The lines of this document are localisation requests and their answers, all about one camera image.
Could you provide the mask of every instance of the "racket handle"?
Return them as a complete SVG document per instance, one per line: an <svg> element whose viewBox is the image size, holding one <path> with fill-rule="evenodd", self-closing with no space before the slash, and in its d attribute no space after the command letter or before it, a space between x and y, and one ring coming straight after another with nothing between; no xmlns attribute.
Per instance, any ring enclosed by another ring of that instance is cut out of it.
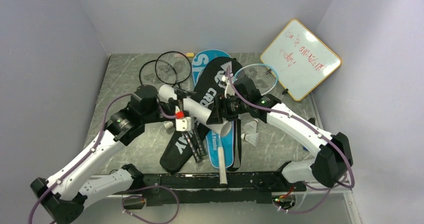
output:
<svg viewBox="0 0 424 224"><path fill-rule="evenodd" d="M188 145L190 146L191 152L193 153L194 160L196 161L196 163L200 163L202 161L202 159L200 158L200 155L199 155L198 151L196 150L195 145L193 144L193 141L189 136L189 133L186 132L186 131L183 131L182 135L184 136L185 140L187 141Z"/></svg>
<svg viewBox="0 0 424 224"><path fill-rule="evenodd" d="M219 185L227 186L227 170L225 168L225 156L224 148L222 146L218 147L218 161L219 161Z"/></svg>
<svg viewBox="0 0 424 224"><path fill-rule="evenodd" d="M206 156L207 153L206 153L205 147L203 146L203 141L200 138L200 135L199 135L199 132L198 132L196 125L194 125L194 128L193 128L193 135L194 135L194 139L195 139L195 142L197 144L198 150L200 152L200 156L201 157Z"/></svg>

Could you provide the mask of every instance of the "whiteboard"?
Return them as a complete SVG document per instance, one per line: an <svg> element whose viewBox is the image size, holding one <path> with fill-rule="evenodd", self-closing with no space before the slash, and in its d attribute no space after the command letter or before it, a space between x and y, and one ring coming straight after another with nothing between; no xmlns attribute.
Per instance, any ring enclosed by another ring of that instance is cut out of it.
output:
<svg viewBox="0 0 424 224"><path fill-rule="evenodd" d="M333 73L342 59L297 19L291 20L260 56L279 83L300 101Z"/></svg>

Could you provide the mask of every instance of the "white tube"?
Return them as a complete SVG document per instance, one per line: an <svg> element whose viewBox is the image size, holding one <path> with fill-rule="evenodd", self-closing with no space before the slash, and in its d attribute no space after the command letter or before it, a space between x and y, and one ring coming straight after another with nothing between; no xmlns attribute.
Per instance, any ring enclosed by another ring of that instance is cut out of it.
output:
<svg viewBox="0 0 424 224"><path fill-rule="evenodd" d="M227 182L227 170L225 169L225 155L224 148L222 145L218 147L218 163L219 163L219 185L226 186Z"/></svg>
<svg viewBox="0 0 424 224"><path fill-rule="evenodd" d="M174 123L173 123L172 121L165 121L165 122L163 123L163 127L164 127L166 130L169 130L169 129L171 129L171 128L174 128Z"/></svg>
<svg viewBox="0 0 424 224"><path fill-rule="evenodd" d="M159 97L168 100L169 98L177 99L177 95L174 93L174 88L169 85L163 85L159 89ZM191 98L183 99L184 110L190 113L190 116L196 117L200 123L205 125L207 128L218 133L221 137L228 135L231 129L231 122L224 120L222 124L211 124L207 125L206 121L211 115L211 110L197 103Z"/></svg>
<svg viewBox="0 0 424 224"><path fill-rule="evenodd" d="M311 170L314 163L315 159L292 161L284 167L281 173L289 183L316 181Z"/></svg>

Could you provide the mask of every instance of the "white wall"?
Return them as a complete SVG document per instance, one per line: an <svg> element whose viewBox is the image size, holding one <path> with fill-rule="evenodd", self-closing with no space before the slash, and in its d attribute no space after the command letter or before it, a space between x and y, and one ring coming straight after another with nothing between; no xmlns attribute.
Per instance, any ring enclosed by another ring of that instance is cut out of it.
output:
<svg viewBox="0 0 424 224"><path fill-rule="evenodd" d="M83 148L108 56L78 0L0 0L0 17L0 223L22 224L30 183Z"/></svg>
<svg viewBox="0 0 424 224"><path fill-rule="evenodd" d="M366 224L424 223L424 0L333 0L316 34L343 65L314 92L350 138Z"/></svg>
<svg viewBox="0 0 424 224"><path fill-rule="evenodd" d="M292 18L311 30L331 0L79 0L109 53L262 52Z"/></svg>

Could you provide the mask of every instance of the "racket cover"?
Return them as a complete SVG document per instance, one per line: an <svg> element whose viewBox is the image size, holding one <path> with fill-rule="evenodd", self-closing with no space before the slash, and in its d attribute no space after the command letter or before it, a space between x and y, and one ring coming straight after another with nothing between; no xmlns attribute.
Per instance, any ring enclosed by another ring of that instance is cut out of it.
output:
<svg viewBox="0 0 424 224"><path fill-rule="evenodd" d="M210 61L217 57L230 57L230 55L222 50L204 50L196 54L193 58L192 75L194 85L196 86L198 78L201 76L203 70ZM219 168L219 153L217 149L217 143L222 143L224 149L224 160L225 167L231 167L234 163L234 126L231 127L230 133L225 137L220 137L216 132L209 131L206 135L206 145L208 148L209 160L214 168Z"/></svg>
<svg viewBox="0 0 424 224"><path fill-rule="evenodd" d="M195 94L191 98L201 104L213 102L214 96L223 95L225 87L221 84L221 77L224 75L224 64L231 62L232 71L237 72L242 68L242 65L230 57L217 57L210 61L203 70L203 74L198 78L197 84L194 87ZM210 131L206 126L199 124L197 128L200 138L205 139ZM233 131L232 138L237 138L237 132ZM160 165L169 173L177 173L181 170L187 160L192 156L192 151L187 145L185 138L181 132L175 131L169 140L165 151L160 158Z"/></svg>

